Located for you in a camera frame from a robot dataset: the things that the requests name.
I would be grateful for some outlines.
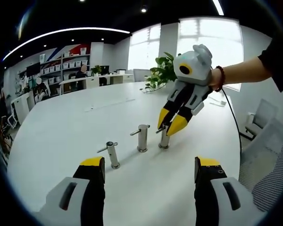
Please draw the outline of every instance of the desk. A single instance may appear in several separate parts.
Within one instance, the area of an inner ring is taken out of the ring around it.
[[[13,104],[16,109],[19,124],[22,125],[30,110],[34,107],[33,91],[25,93],[10,102],[11,112],[14,111]]]
[[[194,158],[215,158],[228,177],[238,179],[240,148],[229,109],[210,104],[189,125],[158,147],[158,116],[168,90],[142,93],[144,82],[103,86],[38,103],[20,128],[8,162],[8,177],[29,211],[45,204],[47,193],[79,164],[105,146],[118,142],[121,164],[112,169],[107,152],[105,226],[190,226],[196,219]],[[136,150],[129,134],[149,124],[148,151]]]
[[[101,75],[101,76],[92,76],[92,77],[79,78],[79,79],[69,79],[69,80],[65,80],[59,83],[60,95],[64,94],[64,84],[68,84],[68,83],[76,82],[76,81],[82,81],[83,88],[90,89],[90,88],[100,86],[99,78],[110,78],[110,84],[134,82],[133,74],[106,74],[106,75]]]

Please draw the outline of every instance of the window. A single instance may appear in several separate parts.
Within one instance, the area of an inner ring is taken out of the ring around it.
[[[193,50],[193,45],[204,44],[213,55],[212,67],[229,66],[243,61],[243,44],[238,21],[195,17],[180,20],[177,54]],[[241,84],[225,85],[240,91]]]
[[[134,33],[130,40],[128,69],[150,69],[156,67],[158,57],[160,24]]]

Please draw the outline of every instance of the human hand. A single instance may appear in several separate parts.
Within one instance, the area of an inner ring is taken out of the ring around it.
[[[220,80],[221,80],[221,71],[219,69],[213,69],[212,78],[208,85],[215,91],[216,89],[219,88]]]

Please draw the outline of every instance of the wall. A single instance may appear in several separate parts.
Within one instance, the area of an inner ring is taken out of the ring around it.
[[[104,44],[102,65],[109,65],[109,70],[112,71],[111,67],[114,64],[113,61],[114,61],[114,45]]]
[[[91,43],[90,67],[94,67],[95,65],[102,65],[103,50],[104,50],[103,42]]]
[[[159,57],[164,57],[164,52],[176,56],[178,25],[179,23],[173,23],[162,25],[160,27]]]
[[[265,50],[271,38],[248,27],[241,26],[244,60],[252,59]],[[244,123],[248,113],[254,113],[263,98],[278,107],[277,119],[283,124],[283,92],[280,93],[272,78],[258,83],[244,83],[240,92],[225,88],[231,97],[237,122],[245,134]]]
[[[126,38],[114,45],[114,60],[110,71],[128,69],[130,38]]]
[[[24,71],[28,66],[33,65],[40,61],[40,54],[45,53],[45,60],[47,60],[50,55],[54,52],[55,48],[48,49],[41,53],[32,55],[19,63],[15,64],[12,67],[9,67],[4,72],[4,80],[3,80],[3,92],[5,96],[10,95],[11,100],[16,98],[16,87],[15,82],[19,79],[18,73]]]
[[[5,70],[4,72],[4,79],[3,79],[3,92],[5,96],[10,95],[10,100],[15,99],[17,96],[15,94],[16,92],[16,87],[15,87],[15,82],[19,80],[19,72],[23,72],[28,66],[36,64],[37,62],[40,61],[40,54],[45,53],[45,61],[48,61],[49,59],[58,59],[62,56],[62,54],[66,51],[70,51],[71,53],[77,54],[80,52],[81,47],[86,47],[87,51],[86,53],[90,53],[90,44],[75,44],[75,45],[69,45],[65,46],[63,48],[52,48],[45,50],[43,52],[34,54],[32,56],[29,56],[19,63],[15,64],[12,67],[9,67],[8,69]],[[70,58],[68,60],[65,60],[65,62],[71,62],[75,61],[74,58]]]

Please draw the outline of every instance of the metal peg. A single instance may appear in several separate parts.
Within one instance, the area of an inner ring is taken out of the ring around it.
[[[115,146],[117,146],[118,143],[113,143],[112,141],[108,141],[106,143],[106,147],[100,149],[99,151],[97,151],[97,153],[100,153],[100,152],[103,152],[105,150],[108,150],[108,153],[109,153],[109,158],[110,158],[110,161],[111,161],[111,167],[113,169],[118,169],[120,167],[120,164],[117,160],[117,154],[115,152]]]
[[[161,140],[160,140],[160,143],[158,144],[159,148],[162,148],[162,149],[168,149],[169,148],[169,140],[170,140],[170,137],[166,135],[166,131],[168,129],[168,125],[163,125],[162,128],[160,128],[159,130],[156,131],[156,133],[161,133]]]
[[[138,134],[138,146],[137,150],[139,152],[146,152],[147,149],[147,134],[148,134],[148,128],[150,128],[150,125],[139,125],[138,130],[130,133],[131,136]]]

